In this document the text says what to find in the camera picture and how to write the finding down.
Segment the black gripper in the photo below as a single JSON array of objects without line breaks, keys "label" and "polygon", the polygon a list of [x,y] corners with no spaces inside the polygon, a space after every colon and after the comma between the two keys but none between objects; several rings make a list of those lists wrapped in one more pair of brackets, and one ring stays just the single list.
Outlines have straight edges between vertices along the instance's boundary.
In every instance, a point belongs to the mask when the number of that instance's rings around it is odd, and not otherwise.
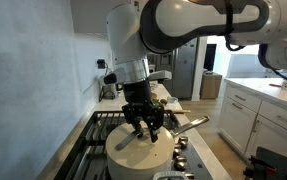
[{"label": "black gripper", "polygon": [[143,136],[143,129],[136,121],[137,117],[142,117],[148,125],[151,141],[155,143],[158,140],[159,128],[163,124],[164,108],[158,108],[152,103],[149,81],[124,84],[123,91],[127,104],[122,107],[122,111],[126,121],[132,124],[135,136]]}]

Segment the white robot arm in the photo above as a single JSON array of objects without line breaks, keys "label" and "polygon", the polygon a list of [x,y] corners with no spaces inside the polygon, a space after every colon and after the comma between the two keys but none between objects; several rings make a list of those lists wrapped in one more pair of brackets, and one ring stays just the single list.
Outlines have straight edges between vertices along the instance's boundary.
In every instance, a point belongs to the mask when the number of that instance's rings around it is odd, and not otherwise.
[{"label": "white robot arm", "polygon": [[151,102],[149,53],[167,54],[197,37],[222,36],[227,49],[257,44],[262,66],[287,69],[287,0],[148,0],[141,10],[114,7],[106,25],[116,69],[103,82],[123,86],[127,122],[137,136],[145,122],[153,142],[163,110]]}]

